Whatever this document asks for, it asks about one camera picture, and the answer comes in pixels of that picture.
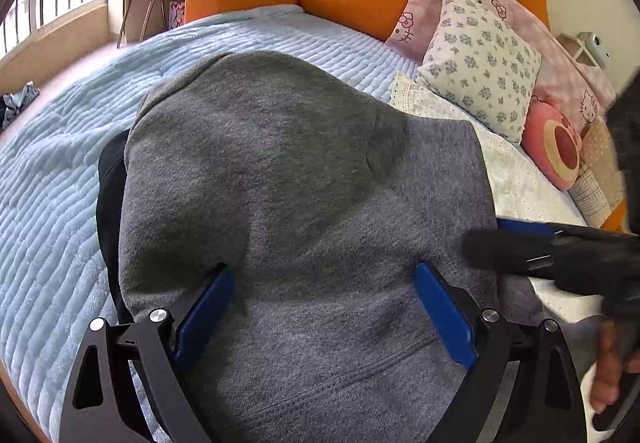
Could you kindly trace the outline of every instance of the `gray garment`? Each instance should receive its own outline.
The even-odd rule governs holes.
[[[542,319],[527,279],[463,263],[462,233],[496,224],[468,122],[405,115],[283,54],[222,54],[146,97],[125,162],[133,316],[220,261],[236,276],[186,376],[222,441],[424,441],[464,370],[415,295],[420,261]]]

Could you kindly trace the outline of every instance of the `white lace cloth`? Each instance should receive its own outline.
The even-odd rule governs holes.
[[[390,104],[410,115],[467,120],[473,124],[498,217],[585,225],[569,194],[554,187],[522,149],[489,131],[455,104],[404,73],[398,73],[391,85]]]

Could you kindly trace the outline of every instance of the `pink plush toy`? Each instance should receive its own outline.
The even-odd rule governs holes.
[[[552,105],[532,97],[521,145],[551,183],[569,190],[578,176],[582,139]]]

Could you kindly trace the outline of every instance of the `floral pillow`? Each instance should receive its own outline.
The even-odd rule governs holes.
[[[540,53],[474,0],[443,0],[418,81],[518,145]]]

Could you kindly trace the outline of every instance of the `light blue blanket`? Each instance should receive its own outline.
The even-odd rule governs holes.
[[[65,90],[0,151],[0,358],[54,441],[88,323],[116,322],[95,225],[102,148],[156,84],[212,54],[257,49],[294,55],[384,101],[396,71],[416,68],[298,6],[232,12],[136,46]]]

